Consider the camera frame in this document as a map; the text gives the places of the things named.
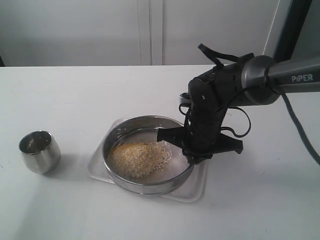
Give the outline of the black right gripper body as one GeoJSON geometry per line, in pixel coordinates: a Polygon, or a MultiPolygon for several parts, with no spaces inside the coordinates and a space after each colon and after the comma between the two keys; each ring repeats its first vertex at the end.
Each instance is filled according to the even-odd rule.
{"type": "Polygon", "coordinates": [[[185,137],[183,154],[192,164],[211,159],[211,137],[222,131],[234,130],[223,127],[228,108],[239,106],[237,100],[244,99],[241,73],[244,65],[234,63],[215,66],[194,77],[188,83],[188,94],[192,101],[184,121],[185,137]]]}

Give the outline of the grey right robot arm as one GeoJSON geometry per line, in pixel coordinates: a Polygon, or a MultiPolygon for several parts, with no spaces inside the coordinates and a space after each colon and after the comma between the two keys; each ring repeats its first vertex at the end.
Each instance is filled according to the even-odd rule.
{"type": "Polygon", "coordinates": [[[182,150],[191,164],[198,164],[224,152],[241,153],[242,136],[224,135],[223,120],[228,109],[263,106],[283,98],[298,134],[312,158],[319,154],[311,145],[291,103],[289,93],[318,92],[320,59],[288,60],[276,63],[271,57],[256,56],[246,62],[217,65],[194,77],[180,107],[186,107],[182,127],[160,129],[158,141],[166,141],[182,150]]]}

